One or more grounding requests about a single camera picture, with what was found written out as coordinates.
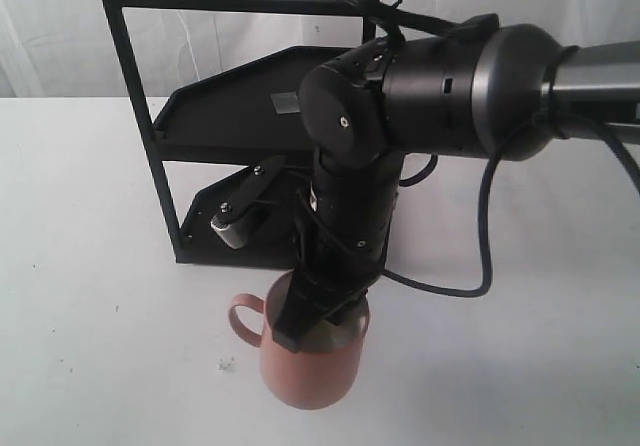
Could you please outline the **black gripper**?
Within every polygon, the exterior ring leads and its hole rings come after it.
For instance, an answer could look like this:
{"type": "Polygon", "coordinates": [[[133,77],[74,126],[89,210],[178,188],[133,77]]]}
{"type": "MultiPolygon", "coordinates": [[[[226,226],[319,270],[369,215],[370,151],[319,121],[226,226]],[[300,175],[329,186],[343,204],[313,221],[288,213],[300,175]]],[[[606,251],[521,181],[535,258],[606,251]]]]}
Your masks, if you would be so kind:
{"type": "Polygon", "coordinates": [[[273,321],[277,344],[299,352],[326,317],[334,326],[369,325],[366,291],[385,265],[399,180],[397,151],[359,168],[314,152],[310,185],[297,195],[298,264],[273,321]]]}

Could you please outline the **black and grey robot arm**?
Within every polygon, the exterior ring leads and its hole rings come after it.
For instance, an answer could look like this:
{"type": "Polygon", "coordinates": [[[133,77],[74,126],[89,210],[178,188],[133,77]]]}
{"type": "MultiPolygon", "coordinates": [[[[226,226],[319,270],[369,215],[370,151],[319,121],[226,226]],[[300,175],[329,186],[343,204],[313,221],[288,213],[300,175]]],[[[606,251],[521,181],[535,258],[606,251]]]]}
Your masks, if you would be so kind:
{"type": "Polygon", "coordinates": [[[502,161],[523,161],[555,139],[602,141],[637,182],[639,46],[562,46],[543,29],[474,17],[406,40],[398,24],[308,73],[298,93],[314,147],[297,194],[298,260],[272,335],[289,351],[320,322],[342,323],[386,275],[386,247],[406,155],[482,158],[477,203],[481,281],[458,289],[412,281],[456,298],[493,281],[488,207],[502,161]]]}

